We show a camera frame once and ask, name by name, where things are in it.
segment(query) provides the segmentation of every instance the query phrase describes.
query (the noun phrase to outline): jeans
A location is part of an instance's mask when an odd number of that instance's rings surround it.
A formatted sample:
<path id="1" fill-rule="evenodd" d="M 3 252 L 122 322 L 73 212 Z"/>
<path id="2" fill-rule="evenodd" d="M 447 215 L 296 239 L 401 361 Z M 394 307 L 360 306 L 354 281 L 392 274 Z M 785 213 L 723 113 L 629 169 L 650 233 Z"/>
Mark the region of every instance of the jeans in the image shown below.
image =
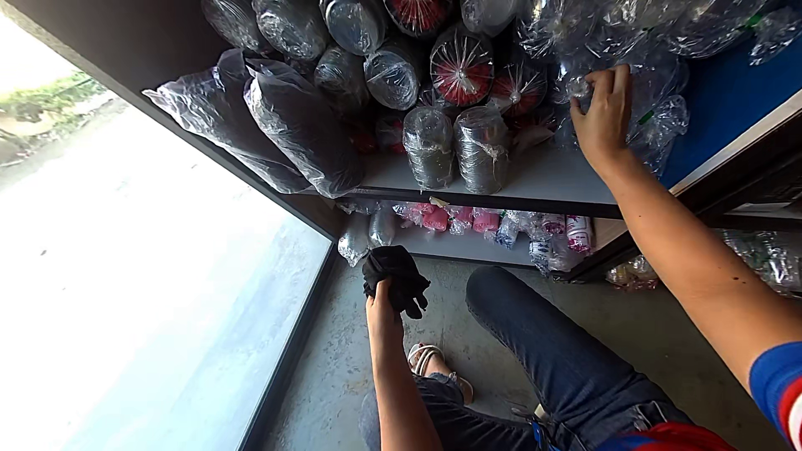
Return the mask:
<path id="1" fill-rule="evenodd" d="M 524 367 L 549 414 L 543 429 L 560 451 L 590 451 L 613 435 L 664 421 L 691 424 L 660 387 L 508 271 L 476 270 L 466 302 Z M 531 425 L 465 407 L 453 374 L 415 381 L 446 451 L 537 449 Z M 379 451 L 375 392 L 363 401 L 359 429 L 367 448 Z"/>

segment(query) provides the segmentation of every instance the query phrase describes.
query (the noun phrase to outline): person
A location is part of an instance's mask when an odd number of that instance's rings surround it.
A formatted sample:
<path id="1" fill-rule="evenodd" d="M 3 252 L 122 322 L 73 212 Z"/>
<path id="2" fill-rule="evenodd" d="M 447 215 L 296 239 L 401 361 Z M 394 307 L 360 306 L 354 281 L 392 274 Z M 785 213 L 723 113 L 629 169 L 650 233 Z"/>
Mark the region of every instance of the person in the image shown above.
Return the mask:
<path id="1" fill-rule="evenodd" d="M 802 451 L 802 315 L 669 194 L 626 147 L 630 69 L 596 71 L 587 112 L 571 117 L 585 158 L 615 196 L 632 237 L 696 327 L 786 438 Z M 472 389 L 433 347 L 407 356 L 389 281 L 367 300 L 375 392 L 359 428 L 370 450 L 733 449 L 521 280 L 477 270 L 466 302 L 524 366 L 547 420 L 507 421 L 465 407 Z"/>

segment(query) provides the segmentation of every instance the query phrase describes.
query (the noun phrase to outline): concrete floor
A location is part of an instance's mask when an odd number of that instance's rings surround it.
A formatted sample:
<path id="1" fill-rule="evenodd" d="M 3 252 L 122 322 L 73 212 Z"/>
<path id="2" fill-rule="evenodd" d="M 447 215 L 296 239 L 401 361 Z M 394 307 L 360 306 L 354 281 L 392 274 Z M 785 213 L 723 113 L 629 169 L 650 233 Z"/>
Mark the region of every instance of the concrete floor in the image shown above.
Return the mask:
<path id="1" fill-rule="evenodd" d="M 478 411 L 509 417 L 513 405 L 537 399 L 523 369 L 471 317 L 465 283 L 477 265 L 417 258 L 432 280 L 423 319 L 405 319 L 407 348 L 423 341 L 443 348 L 452 369 L 476 388 Z M 623 293 L 610 284 L 566 285 L 512 270 L 604 344 L 658 383 L 697 424 L 741 451 L 788 449 L 674 297 Z M 265 449 L 365 449 L 357 427 L 371 388 L 360 267 L 335 268 L 321 313 Z"/>

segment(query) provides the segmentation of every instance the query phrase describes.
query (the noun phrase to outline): red and white bundle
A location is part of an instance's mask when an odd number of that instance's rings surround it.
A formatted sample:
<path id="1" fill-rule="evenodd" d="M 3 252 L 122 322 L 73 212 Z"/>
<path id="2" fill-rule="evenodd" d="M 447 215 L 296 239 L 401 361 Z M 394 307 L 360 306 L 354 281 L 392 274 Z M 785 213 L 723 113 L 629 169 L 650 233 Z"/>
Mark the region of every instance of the red and white bundle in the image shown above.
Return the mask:
<path id="1" fill-rule="evenodd" d="M 431 82 L 440 95 L 459 107 L 480 102 L 493 82 L 493 54 L 483 36 L 455 25 L 431 49 Z"/>

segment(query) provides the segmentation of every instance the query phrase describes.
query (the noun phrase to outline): knee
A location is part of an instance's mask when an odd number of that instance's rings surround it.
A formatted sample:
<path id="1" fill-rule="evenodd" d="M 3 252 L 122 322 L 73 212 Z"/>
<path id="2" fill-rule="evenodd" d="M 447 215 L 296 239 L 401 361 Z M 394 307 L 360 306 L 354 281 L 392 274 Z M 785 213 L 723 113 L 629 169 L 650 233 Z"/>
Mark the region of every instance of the knee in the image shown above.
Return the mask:
<path id="1" fill-rule="evenodd" d="M 381 451 L 382 439 L 379 431 L 379 405 L 376 403 L 376 390 L 372 388 L 362 401 L 359 410 L 359 432 L 369 451 Z"/>

